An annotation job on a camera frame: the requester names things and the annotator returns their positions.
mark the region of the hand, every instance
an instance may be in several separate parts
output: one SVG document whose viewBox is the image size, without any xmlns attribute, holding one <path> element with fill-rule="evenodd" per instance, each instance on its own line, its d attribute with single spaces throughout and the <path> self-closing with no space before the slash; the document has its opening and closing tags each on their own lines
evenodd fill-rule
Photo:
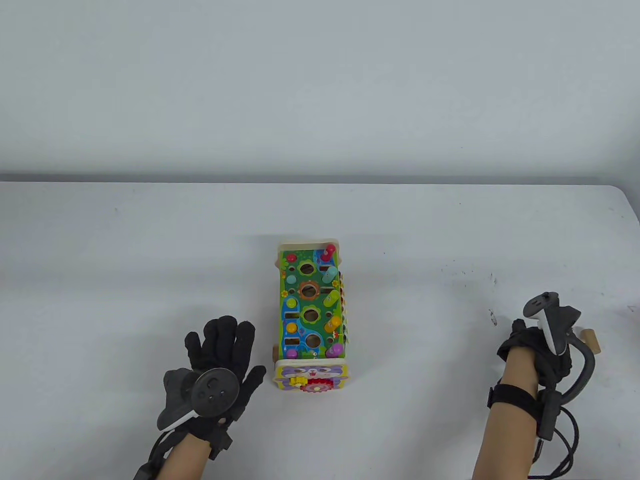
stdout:
<svg viewBox="0 0 640 480">
<path fill-rule="evenodd" d="M 235 403 L 226 412 L 214 418 L 198 417 L 185 422 L 185 428 L 192 435 L 210 440 L 216 430 L 226 430 L 231 422 L 240 418 L 255 389 L 262 383 L 267 369 L 258 365 L 244 378 L 251 359 L 251 349 L 255 338 L 255 328 L 250 322 L 237 323 L 231 316 L 209 321 L 204 327 L 204 342 L 196 332 L 189 332 L 184 339 L 191 368 L 204 372 L 213 368 L 231 370 L 238 378 L 240 391 Z"/>
<path fill-rule="evenodd" d="M 554 355 L 547 346 L 545 334 L 538 327 L 527 328 L 524 320 L 514 320 L 511 324 L 511 335 L 498 349 L 498 356 L 507 361 L 509 350 L 512 347 L 528 347 L 535 354 L 535 367 L 540 379 L 540 385 L 555 386 L 571 371 L 571 356 L 566 348 L 562 355 Z"/>
</svg>

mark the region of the finger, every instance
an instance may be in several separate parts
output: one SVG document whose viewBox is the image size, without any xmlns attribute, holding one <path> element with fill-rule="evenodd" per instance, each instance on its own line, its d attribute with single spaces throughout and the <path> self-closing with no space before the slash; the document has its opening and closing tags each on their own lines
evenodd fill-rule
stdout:
<svg viewBox="0 0 640 480">
<path fill-rule="evenodd" d="M 240 393 L 238 393 L 238 398 L 235 403 L 236 405 L 246 406 L 246 404 L 249 403 L 251 395 L 253 395 L 255 389 L 260 386 L 266 373 L 267 369 L 264 365 L 256 365 L 251 369 L 249 375 L 246 376 L 246 380 L 240 386 Z"/>
<path fill-rule="evenodd" d="M 184 346 L 187 349 L 187 355 L 189 355 L 191 366 L 193 366 L 193 363 L 200 359 L 200 355 L 202 354 L 202 347 L 200 346 L 200 336 L 197 334 L 197 332 L 187 333 L 187 336 L 184 337 Z"/>
<path fill-rule="evenodd" d="M 518 318 L 511 324 L 511 333 L 519 332 L 520 330 L 525 330 L 526 328 L 527 325 L 524 323 L 524 320 Z"/>
<path fill-rule="evenodd" d="M 209 320 L 204 326 L 204 342 L 202 343 L 202 353 L 207 357 L 216 356 L 216 342 L 218 340 L 218 319 Z"/>
<path fill-rule="evenodd" d="M 233 371 L 241 381 L 249 368 L 254 338 L 255 327 L 251 322 L 241 322 L 236 328 L 236 343 L 231 352 Z"/>
<path fill-rule="evenodd" d="M 238 322 L 229 315 L 218 319 L 218 340 L 216 341 L 216 358 L 228 364 L 231 361 L 231 351 L 236 341 L 236 327 Z"/>
</svg>

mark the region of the red gear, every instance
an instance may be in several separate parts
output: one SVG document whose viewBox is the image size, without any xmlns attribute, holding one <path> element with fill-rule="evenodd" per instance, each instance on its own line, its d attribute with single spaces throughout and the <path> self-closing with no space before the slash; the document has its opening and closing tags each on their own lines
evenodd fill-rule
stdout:
<svg viewBox="0 0 640 480">
<path fill-rule="evenodd" d="M 310 394 L 327 392 L 333 390 L 333 380 L 330 378 L 312 378 L 304 387 L 300 387 L 300 390 Z"/>
</svg>

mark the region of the green toy panel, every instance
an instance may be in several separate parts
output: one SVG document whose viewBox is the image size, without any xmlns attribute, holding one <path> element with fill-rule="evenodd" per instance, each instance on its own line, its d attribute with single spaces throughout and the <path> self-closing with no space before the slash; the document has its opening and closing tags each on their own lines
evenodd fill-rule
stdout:
<svg viewBox="0 0 640 480">
<path fill-rule="evenodd" d="M 280 253 L 281 359 L 344 358 L 344 285 L 335 258 L 324 250 Z"/>
</svg>

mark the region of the wooden peg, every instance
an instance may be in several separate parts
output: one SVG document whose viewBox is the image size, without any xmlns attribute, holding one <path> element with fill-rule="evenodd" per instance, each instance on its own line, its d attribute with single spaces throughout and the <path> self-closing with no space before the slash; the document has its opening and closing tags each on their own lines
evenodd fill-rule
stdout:
<svg viewBox="0 0 640 480">
<path fill-rule="evenodd" d="M 580 340 L 587 344 L 587 347 L 591 349 L 594 355 L 599 354 L 602 350 L 596 337 L 596 332 L 592 328 L 585 328 L 580 332 Z"/>
</svg>

